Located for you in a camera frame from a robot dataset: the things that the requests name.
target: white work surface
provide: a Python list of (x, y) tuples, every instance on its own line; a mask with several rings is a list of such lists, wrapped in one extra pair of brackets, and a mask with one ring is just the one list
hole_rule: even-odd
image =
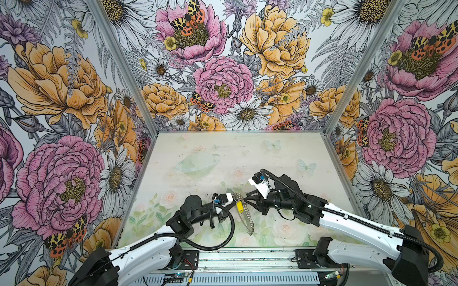
[[(306, 165), (316, 164), (313, 174), (300, 171), (300, 159)], [(131, 211), (125, 216), (127, 222), (118, 247), (161, 227), (191, 194), (199, 195), (205, 204), (213, 193), (227, 193), (231, 189), (245, 195), (253, 191), (247, 181), (261, 168), (277, 176), (286, 174), (297, 181), (304, 193), (353, 212), (320, 133), (163, 133), (158, 136)], [(315, 246), (321, 236), (352, 241), (297, 219), (286, 221), (275, 209), (262, 216), (248, 207), (255, 232), (252, 236), (246, 233), (233, 208), (236, 230), (228, 247)], [(282, 213), (292, 217), (290, 211)], [(211, 230), (208, 221), (203, 226), (194, 225), (190, 239), (205, 246), (221, 243), (229, 233), (229, 219), (221, 224), (215, 219), (215, 226)]]

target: floral wall panel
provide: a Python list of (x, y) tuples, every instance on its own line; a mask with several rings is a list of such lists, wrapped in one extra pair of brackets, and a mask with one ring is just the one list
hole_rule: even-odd
[(3, 285), (64, 286), (111, 248), (151, 143), (77, 4), (0, 1)]
[[(161, 130), (323, 129), (389, 3), (102, 1)], [(342, 119), (359, 115), (355, 94)]]
[(414, 226), (440, 251), (434, 286), (458, 283), (457, 5), (406, 4), (353, 98), (356, 123), (330, 134), (367, 216)]

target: yellow connector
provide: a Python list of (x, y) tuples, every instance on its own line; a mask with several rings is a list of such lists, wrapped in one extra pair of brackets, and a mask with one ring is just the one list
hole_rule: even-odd
[(237, 209), (239, 210), (239, 212), (243, 212), (243, 205), (242, 205), (242, 201), (239, 200), (237, 202)]

